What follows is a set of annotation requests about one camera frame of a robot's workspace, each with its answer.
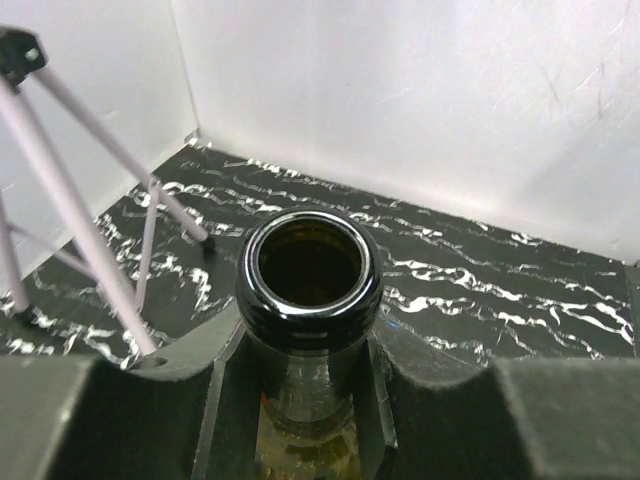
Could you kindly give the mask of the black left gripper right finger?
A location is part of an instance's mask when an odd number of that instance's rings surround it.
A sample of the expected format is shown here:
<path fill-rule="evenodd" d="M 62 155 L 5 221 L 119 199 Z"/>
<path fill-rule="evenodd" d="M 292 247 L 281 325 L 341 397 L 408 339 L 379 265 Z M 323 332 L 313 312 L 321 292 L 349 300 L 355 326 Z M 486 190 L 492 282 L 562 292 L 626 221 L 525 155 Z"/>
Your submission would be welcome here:
<path fill-rule="evenodd" d="M 484 368 L 389 352 L 354 373 L 367 479 L 635 479 L 635 358 L 498 359 Z"/>

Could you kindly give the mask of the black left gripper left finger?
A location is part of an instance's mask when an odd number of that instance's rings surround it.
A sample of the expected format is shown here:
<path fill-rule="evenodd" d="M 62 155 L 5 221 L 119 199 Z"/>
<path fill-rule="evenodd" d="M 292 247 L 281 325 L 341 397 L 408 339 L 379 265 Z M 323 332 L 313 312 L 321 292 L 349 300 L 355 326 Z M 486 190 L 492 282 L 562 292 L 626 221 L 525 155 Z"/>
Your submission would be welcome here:
<path fill-rule="evenodd" d="M 249 479 L 259 385 L 235 304 L 122 370 L 98 356 L 1 360 L 5 479 Z"/>

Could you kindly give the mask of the dark red wine bottle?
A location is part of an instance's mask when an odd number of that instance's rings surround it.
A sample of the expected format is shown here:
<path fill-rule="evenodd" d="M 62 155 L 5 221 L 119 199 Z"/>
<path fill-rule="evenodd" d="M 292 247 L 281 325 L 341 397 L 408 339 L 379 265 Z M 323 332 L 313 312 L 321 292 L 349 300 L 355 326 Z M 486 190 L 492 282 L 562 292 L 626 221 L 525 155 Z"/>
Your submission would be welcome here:
<path fill-rule="evenodd" d="M 327 209 L 278 212 L 244 241 L 235 296 L 260 376 L 257 477 L 360 478 L 354 385 L 382 298 L 372 236 Z"/>

